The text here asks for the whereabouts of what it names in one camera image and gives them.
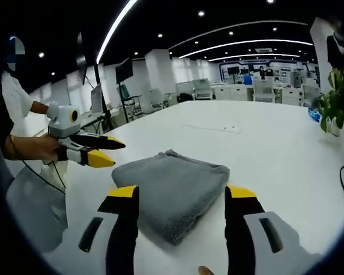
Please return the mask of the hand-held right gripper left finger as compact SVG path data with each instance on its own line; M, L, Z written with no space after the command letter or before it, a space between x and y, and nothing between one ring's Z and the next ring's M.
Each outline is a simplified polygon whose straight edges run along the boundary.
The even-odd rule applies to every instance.
M139 187L113 189L44 257L59 274L134 274L138 218Z

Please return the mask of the person's left hand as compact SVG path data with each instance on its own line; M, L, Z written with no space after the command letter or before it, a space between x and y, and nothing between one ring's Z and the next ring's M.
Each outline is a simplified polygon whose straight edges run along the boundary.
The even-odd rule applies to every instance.
M48 134L33 138L33 159L56 162L59 142Z

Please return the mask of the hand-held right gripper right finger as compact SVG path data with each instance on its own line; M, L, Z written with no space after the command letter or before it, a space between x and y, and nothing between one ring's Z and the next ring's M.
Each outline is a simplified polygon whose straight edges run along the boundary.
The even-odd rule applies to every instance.
M228 274L305 274L321 258L301 244L298 232L264 211L247 188L225 188Z

